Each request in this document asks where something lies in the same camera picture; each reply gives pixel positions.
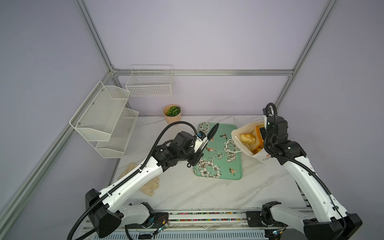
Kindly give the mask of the white paper bag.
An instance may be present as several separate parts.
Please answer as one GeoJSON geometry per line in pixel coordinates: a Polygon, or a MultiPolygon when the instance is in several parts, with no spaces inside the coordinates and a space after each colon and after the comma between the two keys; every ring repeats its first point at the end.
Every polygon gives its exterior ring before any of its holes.
{"type": "Polygon", "coordinates": [[[244,153],[248,157],[252,157],[262,164],[266,164],[271,155],[268,154],[263,148],[259,153],[253,154],[251,151],[251,144],[244,144],[240,141],[241,134],[252,134],[252,131],[257,126],[264,126],[264,120],[252,122],[239,129],[235,129],[231,132],[231,138],[228,139],[225,150],[231,154],[244,153]]]}

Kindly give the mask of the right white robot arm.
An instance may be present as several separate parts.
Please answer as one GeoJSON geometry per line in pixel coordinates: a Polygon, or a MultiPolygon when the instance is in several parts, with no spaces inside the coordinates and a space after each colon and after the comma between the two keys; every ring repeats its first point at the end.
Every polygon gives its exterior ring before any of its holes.
{"type": "Polygon", "coordinates": [[[312,216],[273,201],[263,205],[261,220],[265,225],[280,222],[296,229],[308,240],[348,240],[362,226],[357,214],[351,214],[333,196],[313,169],[299,143],[288,139],[288,122],[278,115],[277,107],[268,103],[263,110],[266,135],[264,149],[278,160],[294,178],[307,198],[312,216]]]}

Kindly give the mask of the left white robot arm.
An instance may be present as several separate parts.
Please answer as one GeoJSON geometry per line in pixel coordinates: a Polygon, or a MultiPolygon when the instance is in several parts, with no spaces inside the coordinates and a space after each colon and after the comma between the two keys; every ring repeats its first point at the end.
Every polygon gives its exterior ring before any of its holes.
{"type": "Polygon", "coordinates": [[[160,145],[159,141],[166,131],[172,126],[180,124],[194,127],[185,121],[169,124],[159,134],[149,154],[138,167],[101,191],[91,189],[87,192],[86,210],[68,233],[69,240],[73,239],[76,230],[85,218],[90,219],[94,228],[80,236],[81,240],[93,233],[97,233],[99,238],[107,237],[122,225],[152,224],[154,221],[153,209],[148,203],[131,206],[130,211],[123,209],[124,203],[148,181],[178,162],[187,161],[188,167],[195,166],[203,157],[203,150],[219,127],[215,125],[208,134],[198,132],[195,128],[193,128],[193,135],[182,131],[173,140],[168,140],[160,145]]]}

